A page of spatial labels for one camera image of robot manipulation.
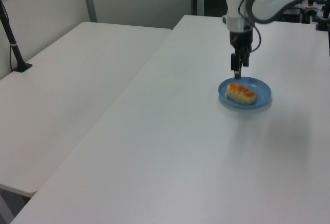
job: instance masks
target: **equipment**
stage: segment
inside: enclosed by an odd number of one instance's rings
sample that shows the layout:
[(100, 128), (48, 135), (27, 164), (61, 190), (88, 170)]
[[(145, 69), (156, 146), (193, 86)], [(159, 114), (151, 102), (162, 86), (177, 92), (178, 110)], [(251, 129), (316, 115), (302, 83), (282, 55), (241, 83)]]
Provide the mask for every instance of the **equipment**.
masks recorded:
[[(228, 12), (223, 19), (230, 34), (230, 43), (235, 49), (232, 54), (232, 70), (235, 78), (241, 78), (242, 66), (249, 65), (250, 53), (261, 44), (261, 35), (254, 23), (271, 23), (287, 9), (303, 0), (227, 0)], [(252, 30), (259, 34), (259, 45), (252, 50)]]
[(9, 40), (10, 47), (11, 47), (12, 51), (14, 52), (14, 55), (17, 60), (17, 68), (13, 69), (13, 71), (24, 72), (28, 68), (31, 68), (32, 64), (26, 63), (22, 58), (21, 52), (20, 52), (17, 42), (15, 40), (14, 34), (9, 25), (8, 14), (6, 12), (6, 8), (5, 8), (2, 0), (0, 0), (0, 20), (4, 27), (4, 30), (6, 32), (7, 38)]

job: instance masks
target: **pastry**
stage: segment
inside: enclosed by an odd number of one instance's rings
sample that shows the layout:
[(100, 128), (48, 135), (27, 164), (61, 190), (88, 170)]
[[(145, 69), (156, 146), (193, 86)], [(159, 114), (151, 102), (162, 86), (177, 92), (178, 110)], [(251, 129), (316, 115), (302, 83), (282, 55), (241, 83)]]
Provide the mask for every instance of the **pastry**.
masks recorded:
[(227, 86), (227, 96), (238, 103), (244, 105), (250, 105), (256, 99), (256, 93), (250, 89), (238, 84), (237, 82), (232, 82)]

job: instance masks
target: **black stand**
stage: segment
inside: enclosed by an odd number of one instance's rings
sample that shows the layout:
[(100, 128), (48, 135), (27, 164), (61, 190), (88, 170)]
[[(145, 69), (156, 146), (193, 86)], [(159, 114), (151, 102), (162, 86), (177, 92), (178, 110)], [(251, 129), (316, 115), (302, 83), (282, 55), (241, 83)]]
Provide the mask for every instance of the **black stand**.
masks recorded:
[(322, 17), (318, 16), (316, 30), (317, 31), (329, 31), (330, 19), (330, 0), (326, 0), (326, 4), (324, 6), (324, 11)]
[(0, 0), (0, 20), (4, 27), (6, 35), (8, 37), (10, 47), (12, 48), (12, 51), (14, 52), (14, 55), (17, 60), (17, 68), (13, 69), (13, 71), (24, 72), (28, 68), (31, 68), (32, 64), (24, 62), (24, 60), (22, 58), (21, 52), (20, 52), (19, 47), (15, 40), (14, 34), (12, 33), (12, 30), (9, 25), (9, 20), (7, 17), (7, 13), (5, 11), (4, 4), (2, 3), (1, 0)]

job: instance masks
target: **blue plate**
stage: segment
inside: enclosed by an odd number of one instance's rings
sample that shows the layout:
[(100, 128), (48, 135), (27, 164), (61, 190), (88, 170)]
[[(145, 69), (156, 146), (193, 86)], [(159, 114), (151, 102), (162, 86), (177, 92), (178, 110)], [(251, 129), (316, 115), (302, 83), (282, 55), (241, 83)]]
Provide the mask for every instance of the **blue plate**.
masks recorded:
[[(227, 97), (227, 93), (226, 93), (227, 86), (232, 82), (237, 82), (243, 85), (244, 87), (250, 89), (251, 91), (255, 92), (256, 93), (255, 101), (252, 102), (251, 105), (243, 105)], [(242, 77), (241, 79), (230, 78), (223, 81), (219, 85), (219, 95), (223, 99), (223, 101), (226, 102), (227, 104), (233, 107), (243, 108), (243, 109), (254, 109), (254, 108), (263, 107), (266, 104), (268, 104), (272, 99), (272, 91), (270, 90), (270, 87), (263, 81), (260, 81), (252, 77)]]

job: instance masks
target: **orange glaze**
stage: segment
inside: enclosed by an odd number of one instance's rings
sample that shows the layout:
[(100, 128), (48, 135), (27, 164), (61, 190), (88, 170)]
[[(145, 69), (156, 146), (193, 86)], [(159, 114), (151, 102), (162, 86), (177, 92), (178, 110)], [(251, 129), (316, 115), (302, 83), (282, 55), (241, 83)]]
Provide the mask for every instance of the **orange glaze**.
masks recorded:
[(243, 85), (238, 84), (237, 82), (232, 82), (229, 84), (229, 89), (234, 92), (243, 92), (243, 94), (247, 97), (253, 97), (256, 95), (255, 92), (251, 91), (250, 89), (244, 87)]

